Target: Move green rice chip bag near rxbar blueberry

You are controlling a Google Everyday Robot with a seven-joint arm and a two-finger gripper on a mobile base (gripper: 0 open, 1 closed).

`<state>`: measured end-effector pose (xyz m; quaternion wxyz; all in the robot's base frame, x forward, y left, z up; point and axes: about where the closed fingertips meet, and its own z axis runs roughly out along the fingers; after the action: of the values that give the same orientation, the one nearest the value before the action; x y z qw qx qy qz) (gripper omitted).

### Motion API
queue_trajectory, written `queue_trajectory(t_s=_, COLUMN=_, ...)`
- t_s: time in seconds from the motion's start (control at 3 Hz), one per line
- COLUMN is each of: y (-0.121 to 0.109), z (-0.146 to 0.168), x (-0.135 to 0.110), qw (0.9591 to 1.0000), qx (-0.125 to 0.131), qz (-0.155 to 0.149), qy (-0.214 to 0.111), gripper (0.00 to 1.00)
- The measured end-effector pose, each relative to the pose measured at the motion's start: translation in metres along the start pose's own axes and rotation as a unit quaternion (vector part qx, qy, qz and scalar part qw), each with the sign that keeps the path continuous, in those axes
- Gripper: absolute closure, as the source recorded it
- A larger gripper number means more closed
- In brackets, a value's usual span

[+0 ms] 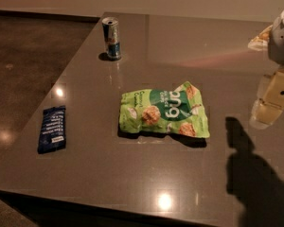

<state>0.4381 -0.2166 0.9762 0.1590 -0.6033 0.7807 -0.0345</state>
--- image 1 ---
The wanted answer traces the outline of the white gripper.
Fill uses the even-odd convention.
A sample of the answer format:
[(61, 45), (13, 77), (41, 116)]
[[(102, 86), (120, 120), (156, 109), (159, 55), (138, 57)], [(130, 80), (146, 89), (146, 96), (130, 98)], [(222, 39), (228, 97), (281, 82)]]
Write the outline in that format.
[[(274, 20), (248, 43), (255, 51), (268, 49), (269, 59), (284, 65), (284, 9)], [(250, 117), (250, 124), (258, 130), (273, 125), (284, 111), (284, 66), (280, 66), (272, 75), (264, 75), (257, 90)]]

